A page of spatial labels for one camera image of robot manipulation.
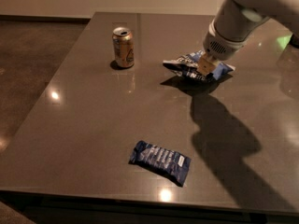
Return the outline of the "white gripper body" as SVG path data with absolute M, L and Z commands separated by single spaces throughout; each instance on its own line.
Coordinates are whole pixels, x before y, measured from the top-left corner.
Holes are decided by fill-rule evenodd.
M 205 52 L 225 61 L 242 49 L 249 36 L 249 23 L 214 20 L 210 23 L 203 42 Z

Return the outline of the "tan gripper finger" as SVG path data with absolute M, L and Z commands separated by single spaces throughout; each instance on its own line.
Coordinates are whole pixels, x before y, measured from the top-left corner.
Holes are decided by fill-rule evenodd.
M 207 76 L 216 69 L 218 63 L 219 61 L 215 59 L 213 56 L 209 54 L 203 54 L 197 62 L 197 71 L 200 74 Z

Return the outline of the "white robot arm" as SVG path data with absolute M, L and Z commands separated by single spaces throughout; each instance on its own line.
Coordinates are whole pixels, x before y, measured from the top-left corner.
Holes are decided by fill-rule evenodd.
M 298 38 L 299 0 L 224 0 L 206 33 L 198 71 L 209 75 L 219 61 L 230 59 L 269 19 L 278 21 Z

